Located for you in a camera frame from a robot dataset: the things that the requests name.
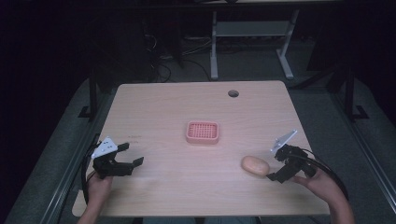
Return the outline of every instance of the metal frame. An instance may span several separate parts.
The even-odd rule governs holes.
[[[277,57],[287,79],[293,79],[286,52],[289,47],[299,9],[293,11],[290,21],[217,21],[217,11],[213,12],[212,50],[210,52],[210,77],[219,78],[218,58],[216,53],[217,36],[285,36],[281,49],[277,49]]]

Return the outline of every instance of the table leg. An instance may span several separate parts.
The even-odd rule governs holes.
[[[293,79],[293,73],[290,70],[288,60],[286,59],[286,51],[288,50],[289,42],[291,40],[291,36],[293,34],[294,26],[297,21],[298,13],[300,10],[296,9],[294,10],[291,20],[289,22],[288,29],[286,31],[286,39],[285,43],[283,44],[282,49],[277,49],[277,57],[279,58],[280,64],[282,65],[283,71],[285,73],[285,76],[287,79]]]

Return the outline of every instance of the dark background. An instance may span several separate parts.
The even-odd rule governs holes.
[[[126,82],[150,82],[154,79],[150,65],[155,65],[156,55],[145,51],[144,34],[156,35],[159,44],[176,57],[183,35],[210,35],[207,11],[151,15],[86,8],[102,3],[0,1],[1,222],[74,92],[92,72],[102,91]],[[320,11],[307,8],[301,11],[293,35],[318,41],[309,69],[323,70],[346,60],[394,124],[395,12],[392,1],[349,1]],[[230,15],[225,12],[228,19],[235,13]],[[290,9],[236,15],[246,20],[264,15],[288,17]]]

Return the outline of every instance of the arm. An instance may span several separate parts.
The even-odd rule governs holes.
[[[355,223],[352,208],[343,192],[322,170],[317,169],[310,178],[295,176],[291,181],[305,186],[329,205],[332,224]]]
[[[110,194],[111,183],[113,182],[113,176],[107,176],[101,179],[96,172],[90,173],[88,179],[88,194],[90,200],[78,224],[91,224],[96,222]]]

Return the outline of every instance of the small basket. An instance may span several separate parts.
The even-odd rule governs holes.
[[[186,138],[192,144],[214,145],[219,141],[219,125],[212,121],[190,121]]]

